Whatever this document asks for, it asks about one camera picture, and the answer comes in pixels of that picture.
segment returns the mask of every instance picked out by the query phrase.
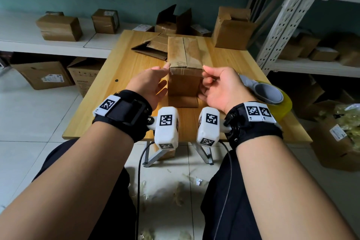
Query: wooden table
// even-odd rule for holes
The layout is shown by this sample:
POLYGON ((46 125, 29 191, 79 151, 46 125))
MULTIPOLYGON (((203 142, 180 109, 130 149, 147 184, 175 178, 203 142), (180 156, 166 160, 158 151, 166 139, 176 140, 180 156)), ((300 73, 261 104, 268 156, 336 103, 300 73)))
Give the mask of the wooden table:
MULTIPOLYGON (((124 30, 66 128, 63 134, 64 139, 81 137, 92 123, 92 111, 108 95, 125 89, 133 76, 147 68, 164 65, 164 61, 130 49, 153 37, 154 34, 124 30)), ((248 51, 214 48, 211 38, 196 38, 203 54, 204 65, 213 67, 230 66, 238 73, 244 74, 251 79, 269 82, 248 51)), ((158 109, 163 106, 167 106, 167 96, 164 97, 158 108, 153 112, 153 116, 157 116, 158 109)), ((193 142, 196 140, 198 118, 202 108, 205 106, 206 104, 199 100, 198 108, 178 108, 180 116, 179 142, 193 142)), ((287 114, 279 123, 283 128, 286 143, 310 143, 312 141, 292 113, 287 114)), ((144 140, 150 141, 153 139, 153 132, 147 132, 144 140)), ((222 134, 221 139, 226 141, 224 134, 222 134)))

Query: black cable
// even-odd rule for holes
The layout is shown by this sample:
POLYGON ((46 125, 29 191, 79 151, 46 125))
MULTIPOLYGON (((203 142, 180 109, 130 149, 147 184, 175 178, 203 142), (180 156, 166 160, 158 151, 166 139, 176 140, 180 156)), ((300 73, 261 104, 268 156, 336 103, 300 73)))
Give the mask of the black cable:
POLYGON ((144 151, 141 154, 140 160, 139 160, 139 168, 137 170, 137 209, 136 209, 136 240, 139 238, 139 216, 140 216, 140 168, 141 168, 141 162, 144 156, 144 153, 146 150, 150 147, 151 144, 154 144, 155 142, 152 141, 150 144, 144 149, 144 151))
POLYGON ((221 211, 220 218, 219 218, 219 222, 218 222, 217 227, 216 227, 216 231, 215 231, 215 235, 214 235, 214 240, 216 240, 216 235, 217 235, 217 233, 218 233, 220 221, 221 221, 221 218, 223 217, 223 212, 224 212, 225 205, 226 205, 226 202, 227 202, 227 197, 228 197, 229 191, 230 191, 231 179, 232 179, 232 177, 233 177, 233 165, 232 165, 232 162, 231 162, 230 152, 229 152, 229 150, 227 149, 226 145, 225 145, 222 141, 219 141, 219 142, 225 147, 225 149, 226 149, 226 151, 227 151, 227 154, 228 154, 228 156, 229 156, 229 160, 230 160, 230 182, 229 182, 229 188, 227 189, 227 194, 226 194, 226 197, 225 197, 224 206, 223 206, 223 209, 222 209, 222 211, 221 211))

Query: wrist strap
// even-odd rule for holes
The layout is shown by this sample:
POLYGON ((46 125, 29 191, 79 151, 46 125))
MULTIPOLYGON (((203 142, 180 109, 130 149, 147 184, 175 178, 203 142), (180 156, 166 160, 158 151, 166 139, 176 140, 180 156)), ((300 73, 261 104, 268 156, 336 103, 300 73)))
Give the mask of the wrist strap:
POLYGON ((123 90, 107 97, 93 112, 94 122, 111 124, 128 134, 134 142, 142 140, 148 117, 152 113, 148 101, 136 92, 123 90))
POLYGON ((282 131, 275 123, 265 104, 246 102, 234 106, 226 115, 224 125, 230 125, 232 130, 225 135, 232 149, 261 136, 278 136, 282 139, 282 131))

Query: floor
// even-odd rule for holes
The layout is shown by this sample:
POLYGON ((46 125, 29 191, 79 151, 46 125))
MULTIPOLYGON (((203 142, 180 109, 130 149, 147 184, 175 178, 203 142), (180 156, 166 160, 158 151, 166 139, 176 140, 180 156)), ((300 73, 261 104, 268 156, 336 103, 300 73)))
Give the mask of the floor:
MULTIPOLYGON (((63 131, 82 100, 76 87, 33 90, 15 70, 0 70, 0 213, 38 173, 52 149, 64 140, 63 131)), ((130 192, 137 187, 137 165, 144 145, 134 145, 125 165, 130 192)), ((360 236, 360 173, 323 168, 308 147, 291 148, 338 206, 360 236)), ((226 154, 213 147, 214 165, 206 165, 192 146, 180 146, 174 159, 142 168, 140 229, 156 240, 200 240, 204 218, 200 204, 207 184, 226 154), (203 179, 200 186, 195 178, 203 179)))

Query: human hand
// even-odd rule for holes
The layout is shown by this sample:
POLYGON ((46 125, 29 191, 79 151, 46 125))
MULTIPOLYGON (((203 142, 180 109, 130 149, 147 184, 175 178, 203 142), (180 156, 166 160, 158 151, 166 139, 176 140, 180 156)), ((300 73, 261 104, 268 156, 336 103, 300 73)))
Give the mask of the human hand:
POLYGON ((200 83, 198 97, 210 107, 227 114, 231 108, 244 102, 256 101, 256 98, 242 83, 237 72, 231 67, 203 66, 204 79, 200 83))
POLYGON ((146 69, 133 77, 125 89, 131 90, 144 97, 153 110, 156 109, 159 101, 167 93, 167 81, 161 80, 169 73, 170 63, 166 63, 163 68, 154 66, 151 69, 146 69))

